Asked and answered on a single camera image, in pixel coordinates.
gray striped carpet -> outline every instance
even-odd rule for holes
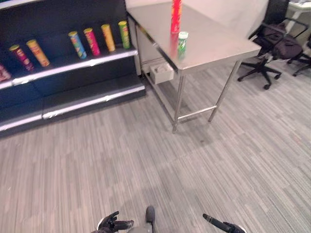
[[[269,91],[253,75],[176,134],[147,96],[0,140],[0,231],[88,233],[120,210],[157,233],[220,233],[202,213],[249,233],[311,232],[311,72],[284,70]],[[212,105],[230,67],[188,76],[182,112]],[[241,67],[239,74],[248,69]],[[175,82],[162,85],[175,95]]]

office chair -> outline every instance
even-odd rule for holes
[[[261,46],[261,50],[259,52],[260,62],[256,64],[242,62],[242,65],[252,67],[254,69],[239,77],[239,82],[241,82],[246,76],[254,73],[261,73],[268,82],[268,84],[263,88],[268,90],[272,83],[267,72],[276,74],[274,77],[275,79],[279,79],[281,72],[267,67],[266,64],[271,60],[276,60],[278,58],[291,59],[300,57],[302,54],[302,48],[295,38],[305,32],[308,25],[286,17],[289,1],[290,0],[269,0],[263,22],[248,37],[248,39],[252,39],[254,36],[257,36],[253,42]],[[303,25],[305,29],[295,37],[292,37],[288,35],[285,30],[285,24],[283,23],[285,20],[295,21],[296,23]]]
[[[306,42],[306,47],[308,47],[308,48],[311,50],[311,34],[310,34],[310,36],[309,36],[309,38],[308,38],[308,41]],[[295,59],[288,60],[287,64],[292,63],[293,60],[295,60]],[[308,65],[307,65],[307,66],[304,66],[304,67],[302,67],[302,68],[300,68],[299,70],[297,70],[297,71],[293,74],[293,76],[295,76],[295,77],[296,77],[301,71],[303,71],[303,70],[305,70],[305,69],[310,69],[310,68],[311,68],[311,56],[308,56],[308,55],[306,55],[306,54],[303,53],[303,54],[301,54],[301,56],[300,56],[298,59],[296,59],[296,60],[299,61],[299,62],[308,64]]]

desk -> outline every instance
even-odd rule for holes
[[[260,47],[236,35],[230,29],[205,15],[183,5],[181,30],[189,32],[189,38],[187,40],[186,53],[184,56],[179,56],[176,44],[176,36],[178,38],[178,35],[172,36],[170,34],[171,3],[135,7],[127,11],[130,18],[135,23],[136,35],[138,29],[142,31],[164,59],[171,65],[179,79],[177,102],[175,109],[173,109],[160,88],[153,84],[150,77],[145,74],[169,113],[170,120],[173,124],[173,133],[177,130],[179,120],[209,110],[212,110],[212,114],[208,119],[208,121],[211,122],[220,107],[230,81],[236,74],[241,61],[245,58],[256,56]],[[179,110],[187,74],[230,62],[236,63],[217,103],[214,106],[180,116]]]
[[[288,5],[288,9],[291,11],[294,11],[294,14],[292,16],[293,19],[298,19],[299,16],[304,12],[310,12],[311,13],[311,1],[305,2],[304,4],[291,2]],[[286,26],[286,31],[290,32],[290,30],[293,28],[295,22],[290,21]]]

table leg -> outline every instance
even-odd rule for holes
[[[241,62],[242,62],[242,61],[237,61],[237,62],[235,63],[235,65],[234,65],[234,67],[233,67],[233,69],[232,69],[232,71],[231,71],[231,73],[230,73],[230,75],[229,75],[229,78],[227,79],[227,82],[225,83],[225,86],[224,86],[224,88],[223,88],[223,91],[222,91],[222,93],[220,94],[220,96],[219,96],[219,98],[218,98],[218,100],[217,100],[217,103],[216,103],[216,106],[217,106],[217,107],[214,108],[212,114],[210,115],[210,117],[209,117],[209,119],[208,119],[209,122],[211,122],[211,121],[213,120],[213,118],[214,118],[214,116],[215,116],[215,114],[216,114],[218,108],[220,107],[220,104],[221,104],[221,102],[223,101],[223,99],[224,99],[224,97],[225,97],[225,93],[227,92],[227,89],[229,88],[230,82],[231,82],[233,76],[235,76],[235,74],[237,73],[237,71],[238,71],[238,69],[239,69],[239,67],[240,67],[240,65],[241,65]]]
[[[184,92],[184,87],[185,87],[185,76],[181,75],[180,80],[179,80],[179,85],[178,85],[178,92],[177,92],[177,103],[175,107],[173,130],[172,130],[173,133],[176,132],[177,130],[178,116],[179,116],[179,111],[180,111],[180,106],[181,106],[181,101],[182,101],[182,95]]]
[[[138,59],[139,59],[139,68],[140,68],[140,73],[142,74],[141,55],[140,55],[140,48],[139,48],[139,42],[138,42],[138,32],[137,32],[138,25],[135,22],[134,22],[134,27],[135,27],[136,46],[137,46]]]
[[[298,19],[299,16],[301,15],[301,11],[295,11],[295,13],[292,16],[292,19]],[[294,21],[289,21],[289,23],[286,26],[286,31],[289,33],[294,26],[295,22]]]

shelf edge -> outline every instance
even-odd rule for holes
[[[34,122],[34,121],[37,121],[37,120],[41,120],[41,119],[42,119],[42,115],[40,114],[40,115],[32,116],[32,117],[29,117],[29,118],[26,118],[26,119],[23,119],[23,120],[18,120],[18,121],[15,121],[13,123],[9,123],[9,124],[0,126],[0,132],[8,130],[8,129],[11,129],[11,128],[14,128],[16,126],[24,125],[24,124],[27,124],[27,123],[30,123],[30,122]]]
[[[6,89],[6,88],[11,87],[11,86],[13,86],[13,83],[12,83],[11,80],[0,82],[0,90],[1,89]]]
[[[111,61],[119,60],[122,58],[135,56],[137,54],[138,54],[137,50],[125,51],[125,52],[118,53],[118,54],[110,54],[105,57],[95,58],[95,59],[91,59],[91,60],[84,61],[84,62],[78,62],[72,65],[67,65],[67,66],[63,66],[59,68],[54,68],[51,70],[42,71],[36,74],[27,75],[21,78],[15,78],[12,80],[12,84],[20,85],[20,84],[28,83],[28,82],[31,82],[37,79],[47,77],[47,76],[51,76],[51,75],[55,75],[55,74],[59,74],[59,73],[63,73],[63,72],[67,72],[67,71],[71,71],[75,69],[92,67],[92,66],[103,64],[106,62],[111,62]]]
[[[144,89],[145,89],[145,86],[142,85],[142,86],[135,87],[135,88],[132,88],[132,89],[129,89],[129,90],[125,90],[125,91],[121,91],[121,92],[118,92],[118,93],[115,93],[115,94],[112,94],[112,95],[106,95],[104,97],[100,97],[100,98],[95,99],[95,100],[89,100],[89,101],[86,101],[86,102],[83,102],[83,103],[79,103],[79,104],[75,104],[75,105],[72,105],[72,106],[69,106],[69,107],[66,107],[66,108],[62,108],[62,109],[59,109],[59,110],[56,110],[56,111],[45,113],[45,114],[42,115],[42,118],[43,119],[49,119],[49,118],[56,117],[58,115],[62,115],[64,113],[68,113],[68,112],[71,112],[71,111],[74,111],[74,110],[77,110],[77,109],[80,109],[80,108],[88,107],[88,106],[91,106],[91,105],[94,105],[94,104],[98,104],[98,103],[102,103],[102,102],[108,102],[110,100],[113,100],[113,99],[116,99],[116,98],[119,98],[119,97],[122,97],[122,96],[126,96],[126,95],[129,95],[129,94],[135,93],[135,92],[139,92],[139,91],[142,91]]]
[[[0,3],[0,10],[43,0],[9,0]]]

